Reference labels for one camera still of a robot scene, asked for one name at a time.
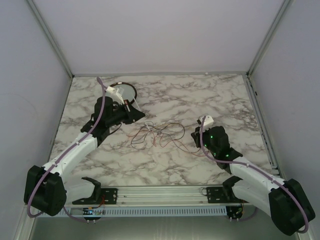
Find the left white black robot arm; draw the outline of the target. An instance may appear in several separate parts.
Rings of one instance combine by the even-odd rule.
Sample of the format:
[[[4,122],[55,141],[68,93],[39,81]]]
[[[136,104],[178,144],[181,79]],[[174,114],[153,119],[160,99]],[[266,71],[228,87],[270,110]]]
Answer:
[[[130,125],[146,115],[128,100],[122,104],[111,97],[99,97],[89,121],[76,139],[56,158],[43,166],[32,166],[27,172],[24,203],[27,214],[37,217],[31,208],[49,216],[57,215],[66,203],[98,205],[103,202],[101,183],[91,177],[82,177],[75,183],[68,179],[75,167],[97,149],[113,132],[113,126]]]

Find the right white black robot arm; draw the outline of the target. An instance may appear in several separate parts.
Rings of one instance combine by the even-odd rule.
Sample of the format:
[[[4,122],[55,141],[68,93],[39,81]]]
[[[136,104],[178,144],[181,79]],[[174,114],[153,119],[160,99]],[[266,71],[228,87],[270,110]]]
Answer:
[[[306,233],[315,217],[311,203],[301,184],[274,176],[247,160],[231,147],[222,126],[206,130],[196,127],[191,137],[197,148],[232,176],[223,182],[229,200],[243,200],[267,214],[285,235]]]

